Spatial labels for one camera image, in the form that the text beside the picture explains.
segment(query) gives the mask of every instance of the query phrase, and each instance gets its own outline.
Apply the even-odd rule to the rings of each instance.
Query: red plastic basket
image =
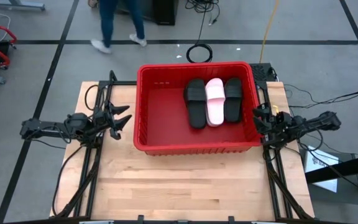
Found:
[[[183,99],[188,82],[234,77],[242,80],[242,121],[193,129]],[[260,145],[252,119],[257,105],[252,70],[244,62],[144,65],[137,74],[134,145],[152,156],[244,152]]]

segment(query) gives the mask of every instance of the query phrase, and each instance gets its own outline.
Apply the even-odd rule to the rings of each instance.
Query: white paper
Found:
[[[318,159],[321,159],[325,163],[329,165],[338,164],[338,157],[325,153],[321,150],[316,150],[313,152],[313,155]],[[324,163],[316,159],[309,151],[306,153],[306,162],[305,162],[305,172],[310,172],[316,169],[320,169],[326,167]],[[330,190],[336,193],[337,190],[337,179],[333,180],[326,180],[322,182],[313,183],[318,187],[322,187],[324,189]]]

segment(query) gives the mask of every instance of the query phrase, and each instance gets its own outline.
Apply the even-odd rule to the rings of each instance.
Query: leg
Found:
[[[132,21],[134,22],[137,38],[143,40],[145,38],[144,35],[144,25],[143,25],[143,17],[142,11],[139,7],[138,0],[124,0],[129,12],[132,16]]]
[[[103,35],[103,43],[105,47],[110,47],[112,36],[112,21],[114,19],[114,11],[116,10],[118,0],[100,0],[99,12],[101,18],[101,27]]]

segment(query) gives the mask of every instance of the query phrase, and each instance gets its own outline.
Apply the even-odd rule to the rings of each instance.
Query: wood surface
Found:
[[[84,96],[96,82],[83,82],[76,113],[88,115]],[[268,83],[270,101],[288,112],[282,83]],[[114,86],[112,102],[131,106],[125,113],[135,114],[135,86]],[[88,94],[94,105],[96,88]],[[147,156],[132,142],[134,118],[127,123],[120,141],[104,138],[92,219],[136,220],[274,220],[272,200],[262,147],[239,154],[187,156]],[[67,146],[64,160],[79,146]],[[288,147],[298,150],[295,142]],[[85,149],[80,151],[63,171],[56,199],[60,211],[78,188]],[[289,191],[298,203],[314,216],[313,207],[299,155],[282,150],[283,168]],[[88,192],[84,194],[81,214],[85,214]],[[284,214],[282,200],[280,213]]]

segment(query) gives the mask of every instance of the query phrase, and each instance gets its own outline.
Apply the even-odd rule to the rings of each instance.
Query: concrete floor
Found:
[[[0,13],[11,17],[11,30],[19,40],[59,40],[74,0],[39,1],[47,5],[44,12],[9,10]],[[145,23],[149,40],[195,40],[201,14],[184,8],[181,0],[176,26]],[[274,0],[221,1],[221,16],[213,26],[205,26],[205,40],[261,40],[272,11]],[[347,1],[358,27],[358,1]],[[5,26],[6,18],[0,17]],[[134,28],[128,16],[115,18],[114,40],[127,40]],[[67,40],[100,38],[97,10],[80,0]],[[269,40],[354,40],[354,45],[267,45],[264,62],[276,69],[280,81],[311,92],[316,100],[325,100],[358,90],[357,37],[337,0],[281,0],[270,30]],[[64,45],[52,84],[40,116],[60,121],[75,109],[81,82],[108,79],[114,70],[119,80],[135,80],[138,68],[151,63],[186,63],[189,44],[113,45],[113,54],[103,55],[88,44]],[[0,205],[13,168],[23,145],[19,136],[21,122],[35,110],[45,78],[58,45],[20,44],[11,51],[11,66],[0,70],[7,79],[0,85]],[[260,45],[212,44],[214,62],[241,60],[256,63]],[[192,52],[194,60],[206,58],[206,52]],[[304,93],[293,90],[291,105],[310,103]],[[358,153],[358,98],[335,105],[294,110],[307,118],[336,111],[342,121],[339,131],[326,132],[324,141],[343,152]],[[50,144],[64,146],[62,140],[46,139]],[[316,144],[313,139],[305,139]],[[64,151],[33,142],[5,222],[47,218],[52,202],[58,170]],[[358,223],[358,207],[313,201],[316,217],[335,222]]]

